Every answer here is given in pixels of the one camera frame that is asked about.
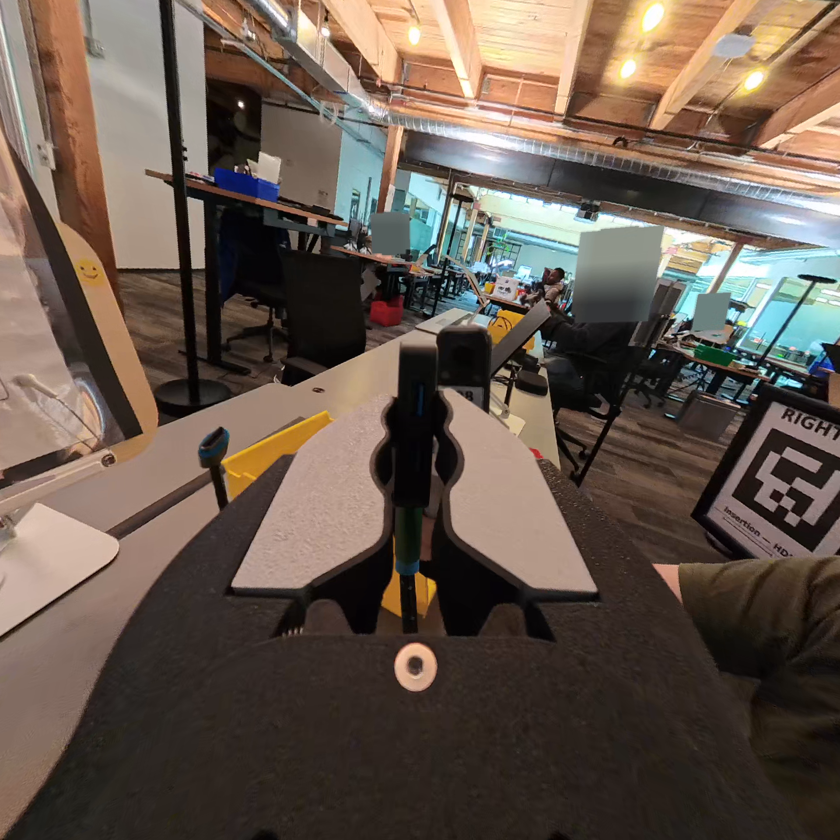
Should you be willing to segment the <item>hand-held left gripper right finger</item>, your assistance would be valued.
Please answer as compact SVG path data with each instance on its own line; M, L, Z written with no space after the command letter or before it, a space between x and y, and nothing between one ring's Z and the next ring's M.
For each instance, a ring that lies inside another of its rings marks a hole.
M451 543L535 601L596 599L542 460L457 391L445 388L438 396L445 418L437 471Z

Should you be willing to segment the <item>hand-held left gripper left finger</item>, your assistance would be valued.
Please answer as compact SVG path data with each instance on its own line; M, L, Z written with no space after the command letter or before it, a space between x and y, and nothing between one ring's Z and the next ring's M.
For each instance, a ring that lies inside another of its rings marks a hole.
M375 472L392 404L377 395L294 455L231 582L238 595L298 595L375 556L392 510Z

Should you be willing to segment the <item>yellow plastic bin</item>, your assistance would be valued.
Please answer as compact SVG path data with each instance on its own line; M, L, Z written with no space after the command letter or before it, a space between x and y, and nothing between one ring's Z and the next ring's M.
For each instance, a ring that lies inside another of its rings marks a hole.
M222 461L222 470L228 499L233 501L240 497L279 462L283 461L289 467L299 448L335 419L337 418L333 418L327 411L317 413L252 444L235 455L226 457ZM390 476L391 469L383 466L382 461L377 458L387 455L387 450L388 447L382 446L375 457L375 472L384 488L385 481L382 476ZM375 556L345 570L324 584L309 587L298 595L286 596L302 600L309 596L314 600L325 598L337 602L350 602L349 605L342 606L345 615L356 632L367 633L368 622L367 620L361 622L360 617L368 615L372 597L379 596L374 614L377 614L381 608L396 616L402 614L401 577L395 568L395 561L396 541L391 530L390 542Z

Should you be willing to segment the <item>dark grey port hub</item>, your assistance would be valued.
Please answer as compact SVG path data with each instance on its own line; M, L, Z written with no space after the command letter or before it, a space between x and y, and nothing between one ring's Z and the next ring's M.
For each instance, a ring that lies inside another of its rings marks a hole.
M429 502L437 391L437 349L403 343L392 425L393 500L398 508L423 509Z

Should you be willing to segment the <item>black office chair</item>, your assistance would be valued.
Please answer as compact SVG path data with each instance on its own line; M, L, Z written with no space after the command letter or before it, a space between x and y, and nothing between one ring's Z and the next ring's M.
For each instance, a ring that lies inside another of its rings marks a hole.
M288 346L279 383L299 384L362 355L361 261L282 250L280 267Z

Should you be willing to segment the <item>dark blue office chair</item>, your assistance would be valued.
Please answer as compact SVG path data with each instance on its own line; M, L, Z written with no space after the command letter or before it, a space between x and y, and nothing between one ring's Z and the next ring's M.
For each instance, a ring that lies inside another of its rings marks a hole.
M276 321L287 311L287 291L280 254L289 248L287 232L255 215L233 208L222 211L217 231L218 280L222 305L246 298L267 309L265 362L275 361Z

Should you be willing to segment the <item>protocol sheet on stand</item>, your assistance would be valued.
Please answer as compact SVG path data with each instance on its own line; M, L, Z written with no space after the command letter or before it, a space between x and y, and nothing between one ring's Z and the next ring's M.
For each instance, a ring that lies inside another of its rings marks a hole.
M75 273L75 259L96 260L103 268L76 231L61 222L56 228ZM13 255L11 233L3 231L2 475L9 480L15 468L29 476L105 448L124 463L141 454L156 432L151 386L110 285L91 287L76 277L140 431L118 429L112 392L77 357L77 331L48 262Z
M1 459L7 480L141 433L67 247L2 135Z

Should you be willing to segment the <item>black framed marker sign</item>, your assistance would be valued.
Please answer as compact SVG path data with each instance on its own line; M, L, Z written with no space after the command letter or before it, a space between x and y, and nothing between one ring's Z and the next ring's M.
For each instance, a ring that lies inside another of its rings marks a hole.
M837 556L838 409L762 386L691 517L735 560Z

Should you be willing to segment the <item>blue storage bin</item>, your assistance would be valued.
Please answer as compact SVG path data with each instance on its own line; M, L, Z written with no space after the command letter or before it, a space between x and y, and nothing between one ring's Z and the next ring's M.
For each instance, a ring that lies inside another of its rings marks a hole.
M276 203L279 185L244 172L216 167L213 170L215 186L230 193Z

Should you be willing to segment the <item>person's olive shirt sleeve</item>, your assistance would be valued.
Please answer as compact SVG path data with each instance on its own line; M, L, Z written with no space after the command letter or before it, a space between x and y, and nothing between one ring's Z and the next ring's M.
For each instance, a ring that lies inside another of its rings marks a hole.
M683 563L676 580L720 671L754 684L763 771L809 837L838 838L838 557Z

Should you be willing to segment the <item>black stand pole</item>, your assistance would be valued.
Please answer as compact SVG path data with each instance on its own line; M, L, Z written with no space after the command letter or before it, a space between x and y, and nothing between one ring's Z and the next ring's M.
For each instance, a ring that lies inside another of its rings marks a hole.
M163 414L182 418L222 403L231 398L232 393L225 383L202 378L199 374L192 242L186 194L186 151L183 142L182 101L173 1L160 1L159 12L167 131L171 153L171 189L182 303L185 377L160 385L154 391L154 399Z

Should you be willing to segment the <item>black floor lamp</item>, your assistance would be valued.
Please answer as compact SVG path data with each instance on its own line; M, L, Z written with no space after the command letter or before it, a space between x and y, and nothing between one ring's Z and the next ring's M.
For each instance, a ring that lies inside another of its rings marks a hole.
M813 274L799 274L797 275L797 279L806 283L806 288L801 294L800 298L797 300L793 309L789 312L786 316L785 320L783 320L782 324L780 325L779 329L776 331L775 335L772 339L768 342L767 347L761 353L761 356L757 360L757 365L762 366L766 364L766 360L768 359L770 352L772 351L773 347L780 342L780 339L785 330L789 327L792 320L797 315L798 311L802 308L805 303L805 300L809 297L812 291L816 287L836 287L838 286L839 280L833 277L827 276L818 276Z

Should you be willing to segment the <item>slim wooden post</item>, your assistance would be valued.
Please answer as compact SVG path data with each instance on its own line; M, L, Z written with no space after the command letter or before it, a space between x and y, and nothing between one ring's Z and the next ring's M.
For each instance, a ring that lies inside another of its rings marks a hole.
M403 143L403 132L404 128L401 125L391 125L387 129L380 191L377 200L377 212L380 214L389 213L392 210L396 191L396 171Z

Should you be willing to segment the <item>long corrugated ceiling duct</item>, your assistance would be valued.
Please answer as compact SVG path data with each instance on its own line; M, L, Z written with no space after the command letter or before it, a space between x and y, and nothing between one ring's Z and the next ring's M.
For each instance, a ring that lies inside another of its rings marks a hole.
M426 136L499 151L663 178L675 172L685 183L744 183L825 202L838 200L838 160L832 158L755 149L598 119L574 126L532 109L458 107L410 98L374 98L361 108L382 126L400 125Z

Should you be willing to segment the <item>rectangular ceiling duct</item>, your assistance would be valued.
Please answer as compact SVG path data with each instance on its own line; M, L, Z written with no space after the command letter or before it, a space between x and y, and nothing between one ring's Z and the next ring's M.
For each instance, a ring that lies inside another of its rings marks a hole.
M364 101L365 91L348 61L305 14L299 3L290 12L289 29L273 31L275 40L321 88L357 102Z

